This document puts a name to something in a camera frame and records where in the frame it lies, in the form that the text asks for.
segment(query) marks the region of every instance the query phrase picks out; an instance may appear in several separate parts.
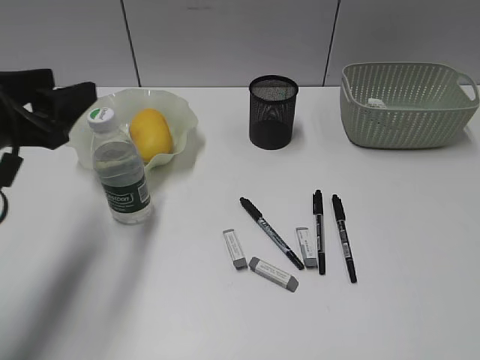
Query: green plastic basket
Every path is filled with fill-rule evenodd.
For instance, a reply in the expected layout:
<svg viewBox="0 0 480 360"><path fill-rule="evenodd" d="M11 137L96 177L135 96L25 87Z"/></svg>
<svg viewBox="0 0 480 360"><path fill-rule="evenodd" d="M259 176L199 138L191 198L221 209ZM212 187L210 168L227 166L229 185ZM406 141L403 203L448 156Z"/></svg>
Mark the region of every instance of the green plastic basket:
<svg viewBox="0 0 480 360"><path fill-rule="evenodd" d="M460 87L473 87L471 100ZM383 101L386 109L367 106ZM350 141L381 149L424 149L448 144L479 107L473 80L430 63L351 64L343 69L340 110Z"/></svg>

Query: wall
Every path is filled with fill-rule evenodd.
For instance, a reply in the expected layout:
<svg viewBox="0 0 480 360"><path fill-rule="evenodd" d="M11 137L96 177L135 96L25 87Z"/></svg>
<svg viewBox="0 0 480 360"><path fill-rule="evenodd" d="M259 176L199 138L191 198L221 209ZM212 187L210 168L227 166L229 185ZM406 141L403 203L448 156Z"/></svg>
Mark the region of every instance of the wall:
<svg viewBox="0 0 480 360"><path fill-rule="evenodd" d="M1 0L0 71L52 68L57 85L135 86L118 0Z"/></svg>
<svg viewBox="0 0 480 360"><path fill-rule="evenodd" d="M342 0L331 42L337 4L3 0L0 70L53 68L61 86L246 86L263 74L336 86L351 63L420 61L480 83L480 2Z"/></svg>

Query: marker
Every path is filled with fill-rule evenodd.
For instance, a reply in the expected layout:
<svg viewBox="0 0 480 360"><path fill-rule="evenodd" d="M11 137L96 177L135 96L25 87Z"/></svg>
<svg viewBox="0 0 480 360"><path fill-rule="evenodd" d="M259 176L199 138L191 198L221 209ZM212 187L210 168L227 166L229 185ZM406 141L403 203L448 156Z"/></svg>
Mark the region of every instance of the marker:
<svg viewBox="0 0 480 360"><path fill-rule="evenodd" d="M353 265L353 256L352 250L350 249L350 242L348 241L347 228L345 227L345 212L342 206L342 200L335 194L331 197L331 201L333 202L335 218L337 219L338 233L340 234L348 275L350 276L350 281L356 283L357 275L355 273L355 266Z"/></svg>
<svg viewBox="0 0 480 360"><path fill-rule="evenodd" d="M313 215L316 222L316 252L318 254L318 272L325 275L325 240L323 238L323 198L322 191L313 194Z"/></svg>
<svg viewBox="0 0 480 360"><path fill-rule="evenodd" d="M253 218L253 220L262 228L263 231L270 237L271 240L282 250L282 252L290 259L290 261L298 268L298 270L303 270L304 265L302 261L295 255L292 249L289 248L285 241L273 230L269 223L263 218L263 215L254 204L250 202L249 199L244 197L240 198L240 203L247 211L247 213Z"/></svg>

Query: water bottle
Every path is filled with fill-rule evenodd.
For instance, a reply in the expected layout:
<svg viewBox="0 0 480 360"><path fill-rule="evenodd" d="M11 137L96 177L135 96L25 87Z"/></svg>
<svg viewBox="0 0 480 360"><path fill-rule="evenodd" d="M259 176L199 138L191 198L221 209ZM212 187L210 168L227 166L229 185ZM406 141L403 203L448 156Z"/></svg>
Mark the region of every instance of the water bottle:
<svg viewBox="0 0 480 360"><path fill-rule="evenodd" d="M93 167L105 190L113 217L123 224L138 224L152 213L142 158L117 124L108 107L88 114L94 131L91 141Z"/></svg>

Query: lemon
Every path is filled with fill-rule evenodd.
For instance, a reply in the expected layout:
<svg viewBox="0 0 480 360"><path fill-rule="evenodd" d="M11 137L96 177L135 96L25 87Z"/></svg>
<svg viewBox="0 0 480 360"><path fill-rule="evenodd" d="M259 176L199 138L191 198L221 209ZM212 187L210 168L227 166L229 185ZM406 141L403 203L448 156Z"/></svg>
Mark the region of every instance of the lemon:
<svg viewBox="0 0 480 360"><path fill-rule="evenodd" d="M130 136L145 162L156 154L172 151L173 141L167 121L155 109L144 109L135 115L130 124Z"/></svg>

